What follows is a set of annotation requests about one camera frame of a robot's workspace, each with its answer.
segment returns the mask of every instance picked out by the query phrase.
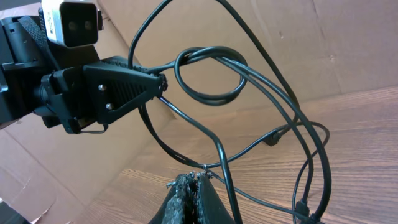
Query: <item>screw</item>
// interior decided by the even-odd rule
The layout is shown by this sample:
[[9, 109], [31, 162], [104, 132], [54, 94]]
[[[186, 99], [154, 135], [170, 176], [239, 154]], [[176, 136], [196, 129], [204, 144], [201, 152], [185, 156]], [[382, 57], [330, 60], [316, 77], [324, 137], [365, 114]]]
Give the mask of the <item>screw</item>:
[[113, 110], [113, 108], [114, 108], [114, 106], [113, 106], [112, 103], [107, 103], [107, 104], [106, 104], [106, 109], [108, 109], [108, 110]]
[[99, 85], [99, 86], [98, 86], [98, 89], [99, 89], [100, 91], [105, 91], [105, 90], [106, 90], [106, 85]]

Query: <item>brown cardboard wall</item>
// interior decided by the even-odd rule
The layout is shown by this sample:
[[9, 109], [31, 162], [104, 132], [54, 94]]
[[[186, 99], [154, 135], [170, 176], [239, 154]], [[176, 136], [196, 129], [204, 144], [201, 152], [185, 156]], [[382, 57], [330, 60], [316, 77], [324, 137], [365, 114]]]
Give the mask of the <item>brown cardboard wall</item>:
[[[39, 7], [32, 4], [0, 11], [0, 19], [34, 15]], [[109, 19], [104, 20], [104, 27], [95, 45], [98, 55], [127, 57], [127, 45]], [[159, 100], [147, 107], [157, 130], [174, 119]], [[49, 209], [40, 223], [67, 223], [151, 140], [138, 111], [100, 135], [69, 135], [61, 126], [47, 129], [40, 117], [30, 114], [0, 130], [0, 197], [29, 221]]]
[[[99, 0], [130, 44], [161, 0]], [[398, 84], [398, 1], [228, 0], [257, 35], [301, 101]], [[249, 66], [272, 81], [274, 74], [233, 18], [214, 0], [174, 0], [142, 36], [136, 56], [145, 66], [174, 60], [184, 49], [225, 45], [241, 52]], [[231, 90], [237, 74], [212, 61], [182, 68], [192, 88]], [[187, 96], [166, 72], [165, 96], [193, 117], [271, 103], [247, 86], [230, 105], [212, 108]]]

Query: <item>wooden surface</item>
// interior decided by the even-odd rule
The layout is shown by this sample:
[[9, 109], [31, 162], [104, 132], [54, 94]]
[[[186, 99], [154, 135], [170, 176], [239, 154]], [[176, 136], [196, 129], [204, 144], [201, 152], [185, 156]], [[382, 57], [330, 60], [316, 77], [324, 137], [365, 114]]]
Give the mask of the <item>wooden surface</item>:
[[[326, 125], [326, 147], [333, 188], [325, 223], [396, 223], [398, 220], [398, 88], [385, 88], [302, 104], [312, 121]], [[200, 120], [222, 140], [232, 156], [280, 124], [274, 108], [241, 111]], [[213, 143], [183, 121], [172, 121], [161, 137], [174, 149], [200, 162], [218, 160]], [[292, 133], [274, 147], [258, 145], [232, 162], [235, 186], [247, 193], [290, 207], [297, 174], [305, 161]], [[322, 194], [322, 170], [315, 159], [310, 191], [311, 211]], [[179, 164], [152, 142], [83, 212], [77, 223], [147, 223], [159, 209], [167, 182], [192, 169]], [[302, 196], [303, 183], [298, 197]], [[212, 180], [229, 209], [225, 187]], [[238, 195], [244, 223], [291, 223], [291, 216]]]

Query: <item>rough black material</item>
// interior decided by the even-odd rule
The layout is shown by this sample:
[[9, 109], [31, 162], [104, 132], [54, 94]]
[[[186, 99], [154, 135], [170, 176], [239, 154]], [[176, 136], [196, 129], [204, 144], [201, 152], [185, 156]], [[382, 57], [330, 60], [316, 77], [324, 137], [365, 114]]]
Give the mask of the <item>rough black material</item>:
[[206, 175], [197, 178], [195, 214], [199, 224], [235, 223]]
[[206, 173], [179, 175], [150, 224], [234, 223]]

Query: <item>wire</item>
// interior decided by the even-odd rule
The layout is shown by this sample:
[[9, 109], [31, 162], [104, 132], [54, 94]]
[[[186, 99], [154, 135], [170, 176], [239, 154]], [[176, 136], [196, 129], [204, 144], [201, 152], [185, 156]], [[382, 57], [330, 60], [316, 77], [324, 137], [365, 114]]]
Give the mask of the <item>wire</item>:
[[[208, 170], [208, 172], [210, 173], [210, 175], [211, 175], [212, 177], [215, 177], [215, 178], [218, 179], [221, 183], [225, 184], [225, 180], [222, 179], [222, 178], [221, 178], [219, 175], [217, 175], [215, 172], [213, 172], [213, 171], [211, 171], [211, 170]], [[300, 213], [297, 213], [297, 212], [295, 212], [294, 210], [290, 210], [290, 209], [288, 209], [288, 208], [284, 208], [284, 207], [281, 207], [281, 206], [278, 206], [278, 205], [274, 205], [274, 204], [269, 203], [269, 202], [265, 202], [265, 201], [263, 201], [263, 200], [259, 200], [259, 199], [255, 198], [255, 197], [253, 197], [253, 196], [251, 196], [251, 195], [249, 195], [249, 194], [243, 192], [242, 190], [240, 190], [240, 189], [237, 188], [237, 187], [235, 187], [234, 189], [235, 189], [235, 191], [237, 191], [237, 192], [238, 192], [239, 194], [241, 194], [242, 196], [248, 198], [249, 200], [252, 200], [253, 202], [257, 202], [257, 203], [259, 203], [260, 205], [263, 205], [263, 206], [269, 207], [269, 208], [273, 208], [273, 209], [279, 210], [279, 211], [281, 211], [281, 212], [286, 212], [286, 213], [292, 214], [294, 217], [297, 216], [297, 217], [299, 217], [299, 218], [301, 218], [301, 219], [303, 219], [303, 220], [308, 220], [308, 217], [306, 217], [306, 216], [304, 216], [304, 215], [302, 215], [302, 214], [300, 214]]]
[[[154, 20], [154, 18], [162, 11], [168, 3], [170, 3], [172, 0], [163, 0], [161, 4], [155, 9], [155, 11], [146, 19], [146, 21], [143, 23], [143, 25], [140, 27], [138, 30], [136, 36], [134, 37], [130, 50], [129, 50], [129, 60], [128, 60], [128, 66], [130, 69], [133, 68], [132, 64], [132, 58], [134, 55], [134, 50], [136, 48], [136, 45], [138, 43], [138, 40], [140, 39], [141, 35], [147, 28], [147, 26]], [[209, 129], [205, 128], [202, 126], [200, 123], [196, 122], [195, 120], [191, 119], [188, 117], [186, 114], [184, 114], [182, 111], [180, 111], [178, 108], [176, 108], [173, 104], [168, 102], [165, 98], [160, 97], [160, 100], [163, 101], [166, 105], [168, 105], [172, 110], [174, 110], [177, 114], [179, 114], [181, 117], [183, 117], [186, 121], [191, 123], [192, 125], [196, 126], [198, 129], [200, 129], [202, 132], [204, 132], [206, 135], [208, 135], [212, 140], [214, 141], [219, 157], [220, 157], [220, 162], [214, 163], [214, 164], [199, 164], [184, 155], [174, 151], [166, 143], [164, 143], [157, 135], [156, 131], [153, 128], [153, 125], [149, 119], [149, 115], [147, 113], [145, 105], [139, 107], [139, 112], [141, 115], [142, 120], [144, 121], [145, 125], [147, 126], [148, 130], [150, 133], [154, 136], [156, 141], [159, 143], [159, 145], [163, 148], [163, 150], [170, 156], [172, 156], [174, 159], [177, 161], [186, 164], [188, 166], [192, 167], [201, 167], [202, 169], [208, 169], [212, 167], [217, 167], [221, 166], [223, 170], [223, 175], [225, 178], [226, 182], [226, 188], [228, 192], [228, 197], [229, 197], [229, 202], [231, 204], [231, 208], [233, 211], [234, 219], [236, 223], [242, 223], [241, 220], [241, 215], [239, 212], [239, 207], [238, 203], [236, 200], [235, 196], [235, 188], [233, 187], [233, 182], [231, 178], [231, 174], [228, 168], [228, 162], [231, 162], [248, 151], [250, 151], [255, 145], [259, 144], [261, 141], [267, 138], [275, 137], [276, 135], [279, 135], [278, 137], [281, 137], [284, 135], [287, 131], [292, 129], [292, 131], [295, 133], [297, 136], [298, 140], [300, 141], [306, 157], [307, 161], [304, 164], [302, 170], [299, 173], [299, 177], [296, 182], [296, 187], [294, 190], [294, 200], [295, 200], [295, 195], [297, 193], [297, 187], [300, 181], [300, 178], [303, 174], [303, 171], [305, 168], [308, 166], [308, 177], [307, 177], [307, 183], [305, 186], [304, 190], [304, 195], [303, 195], [303, 201], [307, 201], [308, 199], [308, 193], [310, 190], [310, 185], [312, 182], [312, 177], [313, 177], [313, 156], [315, 156], [317, 153], [320, 155], [320, 160], [322, 164], [322, 169], [323, 169], [323, 176], [324, 176], [324, 189], [323, 189], [323, 194], [322, 194], [322, 199], [321, 202], [318, 206], [318, 209], [314, 213], [314, 216], [317, 220], [320, 220], [322, 217], [323, 213], [326, 210], [326, 207], [328, 205], [328, 201], [330, 199], [330, 192], [331, 192], [331, 172], [330, 172], [330, 165], [328, 162], [328, 158], [325, 152], [325, 149], [323, 147], [323, 144], [320, 141], [320, 138], [313, 128], [312, 125], [315, 125], [311, 123], [307, 117], [301, 112], [299, 108], [299, 103], [297, 100], [297, 97], [295, 96], [294, 92], [292, 91], [291, 87], [289, 84], [286, 82], [286, 80], [283, 78], [282, 74], [280, 73], [279, 69], [276, 67], [275, 63], [272, 61], [266, 50], [263, 48], [261, 43], [258, 41], [257, 37], [252, 33], [250, 28], [247, 26], [247, 24], [242, 20], [242, 18], [239, 16], [239, 14], [233, 9], [233, 7], [225, 0], [217, 0], [221, 5], [225, 7], [225, 9], [235, 18], [235, 20], [238, 22], [238, 24], [242, 27], [242, 29], [247, 33], [249, 38], [252, 40], [254, 45], [257, 47], [258, 51], [260, 51], [261, 55], [264, 57], [266, 62], [269, 64], [270, 68], [272, 71], [275, 73], [276, 77], [282, 84], [284, 92], [282, 89], [280, 89], [278, 86], [276, 86], [274, 83], [272, 83], [269, 79], [261, 75], [260, 73], [256, 72], [255, 70], [249, 68], [247, 66], [247, 63], [243, 56], [238, 53], [237, 51], [227, 48], [227, 47], [207, 47], [207, 48], [201, 48], [201, 47], [195, 47], [195, 48], [190, 48], [187, 50], [184, 50], [181, 52], [177, 59], [173, 62], [170, 62], [168, 64], [159, 66], [159, 67], [154, 67], [154, 68], [149, 68], [146, 70], [146, 73], [149, 74], [156, 74], [160, 73], [166, 69], [174, 68], [175, 72], [175, 77], [180, 84], [180, 86], [183, 88], [183, 90], [190, 95], [193, 99], [199, 101], [200, 103], [206, 104], [206, 105], [211, 105], [211, 106], [220, 106], [220, 105], [225, 105], [231, 101], [233, 101], [235, 98], [238, 97], [240, 94], [241, 90], [244, 88], [246, 85], [247, 81], [251, 82], [254, 86], [256, 86], [260, 91], [265, 94], [268, 99], [270, 99], [273, 104], [277, 107], [281, 115], [285, 118], [287, 125], [281, 126], [277, 129], [274, 129], [273, 131], [265, 134], [262, 136], [260, 139], [252, 143], [250, 146], [245, 148], [243, 151], [239, 152], [238, 154], [230, 157], [229, 159], [226, 158], [225, 151], [222, 147], [222, 144], [218, 137], [212, 133]], [[198, 62], [200, 60], [206, 59], [206, 58], [213, 58], [223, 65], [229, 67], [230, 69], [234, 70], [237, 72], [241, 78], [239, 81], [239, 85], [233, 89], [232, 91], [228, 93], [224, 93], [221, 95], [207, 95], [204, 93], [197, 92], [193, 89], [191, 89], [183, 80], [181, 74], [180, 74], [180, 67], [184, 65], [188, 65], [190, 63]], [[266, 84], [269, 88], [271, 88], [274, 92], [276, 92], [282, 99], [293, 109], [295, 116], [293, 119], [290, 119], [288, 114], [285, 112], [283, 107], [279, 104], [279, 102], [262, 86], [260, 85], [253, 77], [260, 82]], [[297, 125], [304, 125], [305, 128], [307, 129], [308, 133], [311, 135], [315, 146], [317, 150], [314, 152], [314, 154], [311, 155], [309, 148], [307, 146], [307, 143], [305, 142], [304, 138], [302, 137], [300, 131], [297, 129]], [[294, 216], [298, 216], [299, 218], [302, 216], [298, 215], [294, 211], [288, 210], [289, 213], [293, 214]]]
[[[324, 125], [322, 125], [320, 123], [313, 122], [313, 121], [311, 123], [312, 123], [312, 125], [321, 128], [325, 132], [326, 137], [322, 143], [323, 147], [325, 147], [328, 144], [329, 139], [330, 139], [330, 131]], [[315, 150], [311, 155], [312, 158], [314, 158], [317, 154], [318, 154], [318, 150]], [[300, 172], [298, 173], [298, 176], [297, 176], [296, 183], [294, 185], [293, 196], [292, 196], [292, 210], [293, 211], [295, 210], [296, 195], [297, 195], [297, 190], [299, 188], [300, 179], [301, 179], [301, 176], [303, 175], [303, 172], [304, 172], [305, 168], [307, 167], [307, 165], [308, 165], [308, 160], [305, 161], [304, 165], [301, 167]], [[293, 223], [296, 224], [295, 216], [293, 216]]]
[[184, 112], [180, 111], [177, 107], [175, 107], [173, 104], [171, 104], [171, 102], [169, 102], [166, 98], [159, 97], [159, 99], [163, 103], [165, 103], [167, 106], [169, 106], [169, 108], [171, 108], [174, 112], [176, 112], [178, 115], [180, 115], [185, 121], [188, 121], [190, 124], [197, 127], [200, 131], [202, 131], [207, 136], [209, 136], [211, 138], [211, 140], [213, 140], [214, 144], [217, 147], [218, 156], [220, 158], [221, 168], [223, 170], [223, 174], [224, 174], [224, 178], [225, 178], [225, 185], [226, 185], [226, 189], [227, 189], [227, 193], [228, 193], [229, 202], [231, 204], [232, 211], [234, 211], [233, 215], [234, 215], [235, 222], [242, 223], [242, 217], [241, 217], [241, 213], [239, 212], [238, 201], [236, 199], [235, 191], [233, 190], [234, 184], [232, 182], [231, 172], [229, 171], [229, 166], [228, 166], [228, 162], [226, 159], [226, 153], [225, 153], [224, 147], [223, 147], [220, 139], [217, 137], [217, 135], [215, 133], [213, 133], [212, 131], [210, 131], [203, 125], [201, 125], [199, 122], [197, 122], [194, 119], [187, 116]]

